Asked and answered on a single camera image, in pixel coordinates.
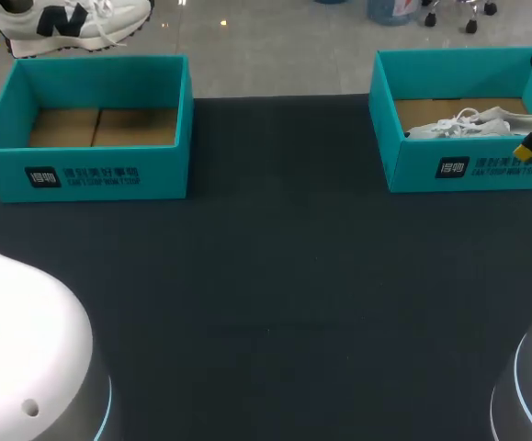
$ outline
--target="shoelace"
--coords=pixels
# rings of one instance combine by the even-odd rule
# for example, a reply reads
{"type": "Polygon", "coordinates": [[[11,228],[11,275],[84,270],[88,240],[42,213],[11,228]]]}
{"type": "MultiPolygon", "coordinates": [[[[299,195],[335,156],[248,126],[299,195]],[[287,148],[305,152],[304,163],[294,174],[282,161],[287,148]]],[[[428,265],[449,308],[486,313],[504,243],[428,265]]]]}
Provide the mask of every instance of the shoelace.
{"type": "Polygon", "coordinates": [[[452,135],[461,137],[467,134],[468,131],[478,128],[476,121],[478,121],[479,116],[480,112],[478,110],[467,107],[452,119],[440,119],[431,131],[444,131],[446,137],[451,137],[452,135]],[[471,113],[471,116],[464,117],[465,113],[471,113]]]}
{"type": "MultiPolygon", "coordinates": [[[[77,0],[66,0],[71,6],[75,7],[77,0]]],[[[112,0],[82,0],[85,3],[85,8],[88,9],[88,12],[92,14],[92,19],[94,24],[100,33],[100,37],[108,42],[112,46],[126,46],[125,44],[117,43],[111,37],[109,37],[102,27],[100,18],[110,18],[114,14],[114,6],[112,5],[112,0]]]]}

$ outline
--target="brown cardboard bottom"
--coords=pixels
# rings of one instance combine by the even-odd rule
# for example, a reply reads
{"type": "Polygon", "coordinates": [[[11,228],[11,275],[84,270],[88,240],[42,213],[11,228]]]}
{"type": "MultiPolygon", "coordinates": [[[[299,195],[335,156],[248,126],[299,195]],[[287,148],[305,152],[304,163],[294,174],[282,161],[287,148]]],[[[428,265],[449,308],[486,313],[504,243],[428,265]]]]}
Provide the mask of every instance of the brown cardboard bottom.
{"type": "Polygon", "coordinates": [[[177,108],[42,109],[29,147],[174,145],[177,108]]]}
{"type": "Polygon", "coordinates": [[[513,113],[527,113],[521,98],[406,99],[394,104],[403,131],[453,118],[466,107],[479,112],[501,107],[513,113]]]}

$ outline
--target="chair wheel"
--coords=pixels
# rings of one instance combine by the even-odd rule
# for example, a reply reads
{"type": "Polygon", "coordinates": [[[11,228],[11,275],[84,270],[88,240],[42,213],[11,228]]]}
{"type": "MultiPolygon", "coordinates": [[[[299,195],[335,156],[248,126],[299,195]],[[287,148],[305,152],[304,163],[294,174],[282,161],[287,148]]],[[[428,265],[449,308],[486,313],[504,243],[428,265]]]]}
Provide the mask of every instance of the chair wheel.
{"type": "Polygon", "coordinates": [[[476,20],[470,20],[466,26],[466,33],[475,34],[478,31],[478,22],[476,20]]]}
{"type": "Polygon", "coordinates": [[[432,28],[436,24],[437,24],[437,16],[435,15],[435,13],[430,12],[429,14],[427,14],[427,18],[424,20],[424,25],[427,26],[428,28],[432,28]]]}
{"type": "Polygon", "coordinates": [[[495,3],[487,3],[484,5],[484,14],[487,16],[493,16],[498,12],[498,7],[496,7],[495,3]]]}

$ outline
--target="black n logo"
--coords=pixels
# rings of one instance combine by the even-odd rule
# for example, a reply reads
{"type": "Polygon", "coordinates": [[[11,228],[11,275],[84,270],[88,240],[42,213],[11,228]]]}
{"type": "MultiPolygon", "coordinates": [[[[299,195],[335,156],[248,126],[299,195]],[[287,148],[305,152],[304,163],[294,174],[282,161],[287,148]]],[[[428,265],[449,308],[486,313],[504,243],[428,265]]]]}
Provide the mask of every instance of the black n logo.
{"type": "Polygon", "coordinates": [[[76,5],[72,18],[68,21],[67,12],[63,6],[47,6],[43,9],[37,33],[43,37],[52,37],[53,30],[57,28],[64,37],[79,37],[88,11],[79,3],[76,5]]]}

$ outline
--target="tiled floor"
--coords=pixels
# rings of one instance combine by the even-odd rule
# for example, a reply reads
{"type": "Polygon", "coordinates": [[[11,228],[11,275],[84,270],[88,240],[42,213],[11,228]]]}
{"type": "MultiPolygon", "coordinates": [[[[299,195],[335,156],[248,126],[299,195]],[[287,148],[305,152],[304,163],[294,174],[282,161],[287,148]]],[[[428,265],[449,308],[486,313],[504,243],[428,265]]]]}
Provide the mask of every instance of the tiled floor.
{"type": "MultiPolygon", "coordinates": [[[[378,49],[532,45],[532,0],[498,0],[499,14],[482,16],[476,35],[460,30],[469,11],[453,4],[429,29],[417,22],[397,28],[372,23],[365,0],[334,6],[312,0],[155,3],[152,21],[113,53],[186,53],[198,97],[362,93],[378,49]]],[[[88,55],[53,56],[76,54],[88,55]]],[[[0,37],[0,87],[11,62],[0,37]]]]}

